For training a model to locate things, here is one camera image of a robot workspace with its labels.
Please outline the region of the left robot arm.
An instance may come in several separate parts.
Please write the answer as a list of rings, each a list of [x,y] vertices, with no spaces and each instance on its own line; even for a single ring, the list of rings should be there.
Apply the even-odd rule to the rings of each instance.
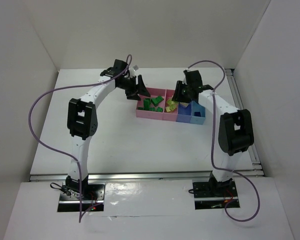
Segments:
[[[88,153],[93,135],[97,132],[97,109],[102,101],[116,88],[124,90],[128,100],[139,101],[140,96],[149,97],[141,75],[136,75],[138,67],[130,67],[127,62],[116,59],[112,67],[101,72],[96,86],[80,98],[72,98],[68,103],[67,128],[72,137],[69,172],[65,180],[68,190],[85,194],[88,187]]]

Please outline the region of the lime green square lego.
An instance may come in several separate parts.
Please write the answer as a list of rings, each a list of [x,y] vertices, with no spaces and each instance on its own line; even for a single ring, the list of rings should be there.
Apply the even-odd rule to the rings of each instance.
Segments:
[[[168,105],[166,108],[165,108],[165,111],[167,113],[173,113],[175,110],[178,109],[178,105],[177,104],[173,104],[173,105]]]

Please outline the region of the lime green lego brick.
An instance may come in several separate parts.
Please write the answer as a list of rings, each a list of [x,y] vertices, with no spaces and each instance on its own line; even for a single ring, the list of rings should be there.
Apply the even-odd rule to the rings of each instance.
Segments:
[[[175,104],[175,102],[174,102],[171,98],[168,99],[168,100],[166,101],[166,103],[167,103],[168,106],[171,106],[171,105],[174,105],[174,104]]]

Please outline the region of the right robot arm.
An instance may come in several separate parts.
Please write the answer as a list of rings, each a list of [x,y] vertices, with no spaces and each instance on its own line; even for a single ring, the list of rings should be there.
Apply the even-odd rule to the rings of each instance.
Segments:
[[[176,83],[172,99],[196,102],[212,113],[211,164],[205,186],[193,189],[201,197],[220,197],[231,187],[233,172],[244,152],[254,143],[251,113],[240,110],[203,84],[198,70],[184,70],[185,78]]]

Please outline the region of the dark green lego brick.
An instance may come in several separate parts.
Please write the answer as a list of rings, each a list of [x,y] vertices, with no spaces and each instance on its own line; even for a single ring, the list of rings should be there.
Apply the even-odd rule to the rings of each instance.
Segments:
[[[152,104],[151,99],[150,98],[145,98],[143,100],[143,109],[145,111],[148,111],[151,108],[151,104]]]

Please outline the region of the dark green square lego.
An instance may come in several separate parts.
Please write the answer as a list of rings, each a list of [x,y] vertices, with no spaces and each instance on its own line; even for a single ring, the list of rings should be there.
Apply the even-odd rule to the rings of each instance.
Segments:
[[[162,97],[162,96],[157,96],[157,97],[153,97],[153,98],[151,98],[150,99],[151,100],[151,103],[155,106],[155,107],[157,107],[163,100],[164,100],[164,98]]]

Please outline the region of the beige lego brick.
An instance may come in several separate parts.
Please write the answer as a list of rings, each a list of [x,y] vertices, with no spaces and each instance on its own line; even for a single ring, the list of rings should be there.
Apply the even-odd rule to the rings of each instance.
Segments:
[[[179,105],[183,108],[187,108],[189,106],[190,103],[187,102],[179,102]]]

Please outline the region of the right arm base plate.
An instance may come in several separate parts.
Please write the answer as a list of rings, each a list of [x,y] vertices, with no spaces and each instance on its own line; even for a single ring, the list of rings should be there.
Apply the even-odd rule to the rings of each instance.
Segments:
[[[194,197],[196,210],[240,208],[237,187],[233,181],[229,186],[212,190],[208,182],[193,182],[188,193]]]

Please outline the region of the dark green long lego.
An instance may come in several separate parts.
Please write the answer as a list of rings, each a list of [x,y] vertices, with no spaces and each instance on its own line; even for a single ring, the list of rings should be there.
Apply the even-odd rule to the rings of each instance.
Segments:
[[[156,108],[156,112],[162,113],[164,111],[164,109],[162,107],[157,107]]]

